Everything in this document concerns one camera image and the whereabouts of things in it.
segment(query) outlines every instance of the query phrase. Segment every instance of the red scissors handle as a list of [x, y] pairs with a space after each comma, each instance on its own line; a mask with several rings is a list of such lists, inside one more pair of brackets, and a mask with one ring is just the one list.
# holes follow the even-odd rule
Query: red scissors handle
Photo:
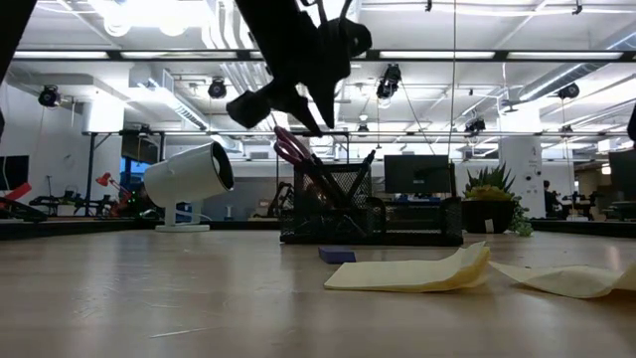
[[302, 156], [298, 150], [291, 144], [278, 140], [274, 143], [274, 151], [280, 155], [285, 161], [292, 165], [298, 165], [302, 163]]
[[278, 138], [279, 142], [284, 142], [294, 147], [296, 149], [295, 151], [298, 152], [302, 158], [307, 158], [307, 159], [311, 158], [311, 153], [309, 152], [309, 149], [307, 149], [304, 145], [302, 145], [300, 140], [298, 140], [287, 129], [276, 125], [274, 127], [274, 133], [276, 134], [276, 137]]

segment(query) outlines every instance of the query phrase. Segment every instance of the potted plant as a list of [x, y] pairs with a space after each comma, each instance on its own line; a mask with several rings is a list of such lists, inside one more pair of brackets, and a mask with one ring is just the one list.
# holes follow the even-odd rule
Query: potted plant
[[510, 192], [515, 178], [506, 172], [506, 164], [492, 170], [484, 168], [476, 177], [468, 173], [468, 184], [462, 202], [464, 229], [474, 234], [502, 234], [506, 230], [529, 236], [532, 227], [524, 217], [528, 209], [520, 204], [521, 197]]

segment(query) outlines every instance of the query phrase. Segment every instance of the succulent plant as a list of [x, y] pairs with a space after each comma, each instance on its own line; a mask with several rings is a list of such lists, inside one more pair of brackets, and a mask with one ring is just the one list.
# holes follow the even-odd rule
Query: succulent plant
[[492, 170], [486, 167], [480, 170], [476, 177], [468, 172], [468, 184], [466, 184], [464, 196], [468, 200], [514, 201], [515, 213], [508, 230], [521, 237], [528, 237], [533, 233], [533, 227], [524, 215], [529, 210], [521, 206], [521, 197], [510, 192], [514, 182], [514, 177], [510, 179], [510, 170], [506, 172], [506, 164]]
[[514, 182], [515, 178], [510, 179], [510, 170], [506, 172], [506, 164], [500, 165], [492, 169], [492, 171], [486, 167], [481, 169], [476, 177], [473, 177], [470, 175], [470, 172], [468, 172], [468, 184], [466, 184], [464, 195], [473, 188], [484, 187], [486, 185], [499, 188], [504, 193], [510, 193], [510, 188]]
[[511, 201], [513, 195], [504, 192], [502, 189], [484, 185], [472, 188], [466, 193], [466, 199], [472, 200], [487, 200], [487, 201]]

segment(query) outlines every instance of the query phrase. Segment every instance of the table surface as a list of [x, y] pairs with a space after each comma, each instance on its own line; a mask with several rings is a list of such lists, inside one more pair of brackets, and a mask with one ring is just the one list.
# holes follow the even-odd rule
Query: table surface
[[[2, 357], [635, 357], [636, 293], [579, 300], [489, 268], [445, 293], [325, 290], [337, 267], [276, 232], [121, 232], [0, 242]], [[626, 269], [636, 241], [535, 233], [488, 241], [519, 266]], [[454, 249], [354, 248], [359, 261]]]

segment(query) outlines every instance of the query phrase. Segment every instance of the yellow paper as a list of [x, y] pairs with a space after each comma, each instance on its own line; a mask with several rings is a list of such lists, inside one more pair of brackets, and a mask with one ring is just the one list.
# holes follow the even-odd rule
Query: yellow paper
[[325, 288], [429, 292], [473, 287], [485, 281], [490, 249], [484, 244], [459, 249], [440, 261], [343, 264], [325, 282]]
[[626, 272], [588, 266], [561, 268], [519, 268], [490, 263], [513, 280], [546, 292], [574, 298], [594, 298], [612, 289], [636, 290], [636, 265]]

